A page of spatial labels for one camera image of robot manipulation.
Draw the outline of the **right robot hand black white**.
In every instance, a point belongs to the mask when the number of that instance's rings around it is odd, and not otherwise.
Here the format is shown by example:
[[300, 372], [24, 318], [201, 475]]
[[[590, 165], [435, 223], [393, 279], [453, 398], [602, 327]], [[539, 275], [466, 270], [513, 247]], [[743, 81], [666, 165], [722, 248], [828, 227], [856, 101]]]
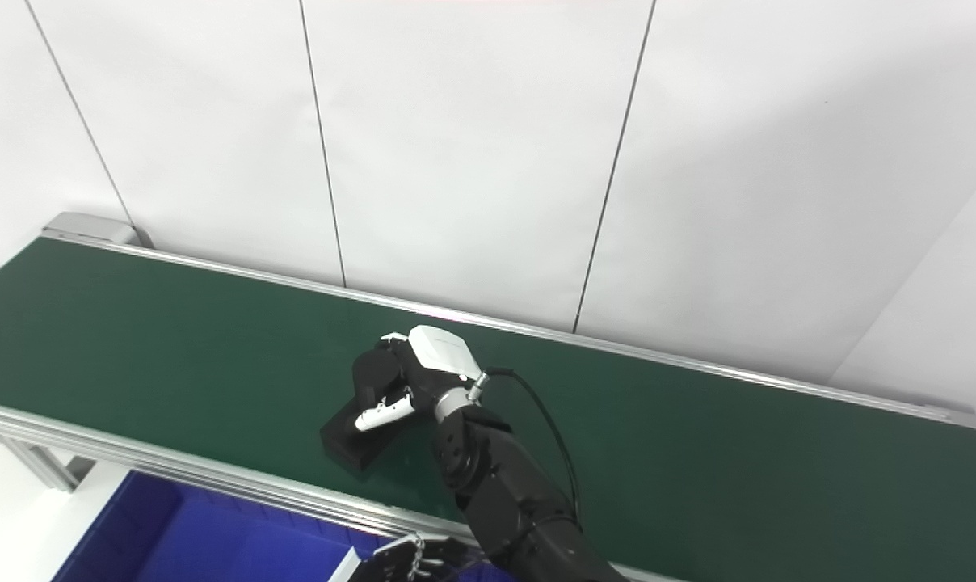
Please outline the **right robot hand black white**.
[[354, 361], [356, 411], [345, 427], [369, 433], [415, 415], [444, 421], [480, 404], [487, 373], [464, 339], [438, 327], [413, 327], [382, 336]]

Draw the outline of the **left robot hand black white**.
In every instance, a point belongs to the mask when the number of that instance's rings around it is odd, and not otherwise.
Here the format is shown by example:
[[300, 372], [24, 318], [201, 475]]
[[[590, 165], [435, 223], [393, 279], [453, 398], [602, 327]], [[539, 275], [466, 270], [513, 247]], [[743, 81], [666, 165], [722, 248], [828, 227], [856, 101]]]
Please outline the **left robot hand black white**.
[[452, 581], [467, 564], [469, 546], [459, 539], [413, 533], [362, 559], [352, 548], [330, 581]]

